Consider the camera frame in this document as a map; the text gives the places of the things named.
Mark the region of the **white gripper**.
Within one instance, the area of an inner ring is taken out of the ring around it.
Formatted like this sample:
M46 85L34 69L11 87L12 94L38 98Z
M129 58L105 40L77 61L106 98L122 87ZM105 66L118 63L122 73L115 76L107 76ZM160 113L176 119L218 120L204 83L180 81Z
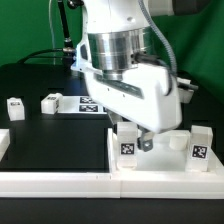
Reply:
M138 147L144 152L153 149L153 132L175 129L182 121L176 78L161 61L136 60L147 55L140 36L87 36L77 46L77 68L88 94L110 110L112 124L124 117L143 127Z

